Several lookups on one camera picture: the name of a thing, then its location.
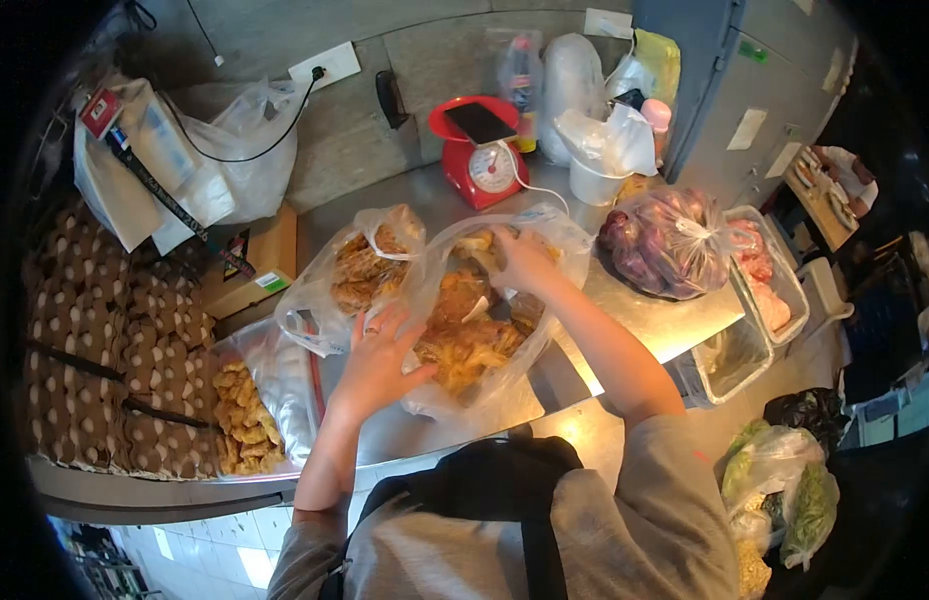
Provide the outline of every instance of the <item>pink bottle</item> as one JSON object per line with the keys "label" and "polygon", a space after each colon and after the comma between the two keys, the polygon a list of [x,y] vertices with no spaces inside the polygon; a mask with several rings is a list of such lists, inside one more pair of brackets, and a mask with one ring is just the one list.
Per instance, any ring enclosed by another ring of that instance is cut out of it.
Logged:
{"label": "pink bottle", "polygon": [[664,150],[668,144],[668,124],[671,123],[671,108],[661,100],[649,98],[641,104],[641,115],[650,123],[654,134],[654,165],[664,164]]}

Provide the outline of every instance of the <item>wall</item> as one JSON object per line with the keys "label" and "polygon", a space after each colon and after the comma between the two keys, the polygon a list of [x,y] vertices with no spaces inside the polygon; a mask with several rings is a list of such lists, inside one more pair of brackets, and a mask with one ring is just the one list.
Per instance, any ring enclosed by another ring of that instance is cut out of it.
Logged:
{"label": "wall", "polygon": [[[585,8],[627,13],[632,0],[192,0],[224,65],[214,65],[191,11],[182,0],[151,0],[158,20],[142,40],[148,65],[165,89],[209,82],[224,96],[236,83],[287,79],[288,67],[342,42],[354,42],[361,73],[312,94],[297,126],[297,162],[287,198],[313,209],[352,190],[434,162],[441,140],[427,127],[434,106],[457,95],[493,92],[489,28],[535,29],[547,44],[580,33]],[[628,42],[591,37],[607,75]],[[375,95],[375,74],[392,69],[405,110],[417,126],[420,157],[402,150]],[[186,94],[174,96],[194,116]]]}

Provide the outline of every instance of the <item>electrical outlet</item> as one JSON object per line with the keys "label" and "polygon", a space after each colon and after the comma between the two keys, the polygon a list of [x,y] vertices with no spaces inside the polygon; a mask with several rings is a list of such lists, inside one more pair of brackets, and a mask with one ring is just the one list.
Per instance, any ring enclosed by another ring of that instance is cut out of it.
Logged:
{"label": "electrical outlet", "polygon": [[632,16],[626,12],[589,8],[584,13],[584,34],[586,36],[630,40],[634,33]]}
{"label": "electrical outlet", "polygon": [[350,75],[359,73],[361,65],[354,54],[354,45],[346,41],[321,54],[315,54],[288,69],[290,78],[303,84],[311,84],[311,70],[316,66],[324,67],[324,77],[314,82],[314,90],[330,86]]}

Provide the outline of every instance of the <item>scale dial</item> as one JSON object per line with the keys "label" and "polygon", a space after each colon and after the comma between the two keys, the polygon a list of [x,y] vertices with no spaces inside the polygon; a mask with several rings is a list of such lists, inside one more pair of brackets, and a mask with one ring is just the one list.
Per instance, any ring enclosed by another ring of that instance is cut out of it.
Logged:
{"label": "scale dial", "polygon": [[515,182],[515,162],[510,151],[500,146],[478,148],[471,152],[467,174],[474,186],[488,194],[498,194]]}

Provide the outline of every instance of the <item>cardboard box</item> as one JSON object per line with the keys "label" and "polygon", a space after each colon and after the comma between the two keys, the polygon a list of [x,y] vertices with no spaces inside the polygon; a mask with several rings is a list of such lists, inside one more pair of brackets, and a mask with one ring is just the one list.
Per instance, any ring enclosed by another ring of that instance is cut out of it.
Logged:
{"label": "cardboard box", "polygon": [[201,307],[215,319],[223,319],[260,303],[285,289],[298,274],[298,213],[281,204],[278,213],[236,225],[229,246],[241,252],[257,271],[248,280],[220,261],[201,279]]}

